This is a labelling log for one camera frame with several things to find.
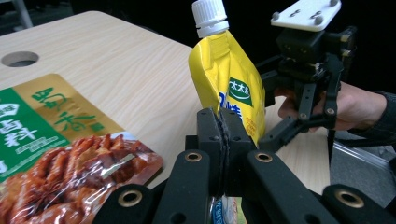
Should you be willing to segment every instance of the light wood table surface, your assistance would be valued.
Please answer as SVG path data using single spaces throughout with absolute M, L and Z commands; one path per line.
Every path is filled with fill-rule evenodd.
M 177 154 L 184 150 L 185 136 L 196 134 L 196 113 L 202 108 L 187 62 L 190 47 L 101 12 L 0 36 L 0 46 L 0 58 L 19 51 L 39 57 L 24 67 L 1 63 L 1 90 L 59 74 L 159 153 L 163 171 L 150 188 L 169 176 Z M 276 100 L 276 105 L 267 108 L 267 130 L 280 121 L 277 108 L 282 99 Z M 299 134 L 277 155 L 309 189 L 321 194 L 330 184 L 325 130 Z

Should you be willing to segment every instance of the fried food image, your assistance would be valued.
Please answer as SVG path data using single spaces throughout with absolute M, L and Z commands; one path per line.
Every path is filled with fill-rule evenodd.
M 122 134 L 79 138 L 0 184 L 0 224 L 92 223 L 114 189 L 143 185 L 162 165 L 158 154 Z

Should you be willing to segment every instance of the black sleeve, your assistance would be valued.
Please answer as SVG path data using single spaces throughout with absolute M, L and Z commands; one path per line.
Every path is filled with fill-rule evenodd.
M 396 94 L 376 91 L 387 99 L 387 107 L 381 119 L 370 129 L 365 131 L 349 130 L 357 136 L 382 143 L 382 145 L 396 144 Z

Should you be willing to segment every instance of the human hand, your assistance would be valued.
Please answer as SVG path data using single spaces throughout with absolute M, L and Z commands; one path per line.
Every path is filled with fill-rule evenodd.
M 281 118 L 292 116 L 298 117 L 298 111 L 295 104 L 295 93 L 291 90 L 276 89 L 275 96 L 286 96 L 282 106 L 279 108 L 278 115 Z M 320 101 L 315 105 L 312 114 L 323 113 L 324 106 L 323 92 L 320 95 Z M 365 130 L 372 127 L 382 116 L 387 100 L 381 94 L 365 91 L 355 86 L 341 82 L 341 90 L 337 96 L 337 120 L 335 130 L 345 131 L 349 129 Z

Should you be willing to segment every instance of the white metal plate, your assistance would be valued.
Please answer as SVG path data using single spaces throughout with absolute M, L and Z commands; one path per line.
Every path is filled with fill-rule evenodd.
M 274 13 L 274 26 L 318 32 L 324 30 L 341 8 L 339 0 L 300 0 Z

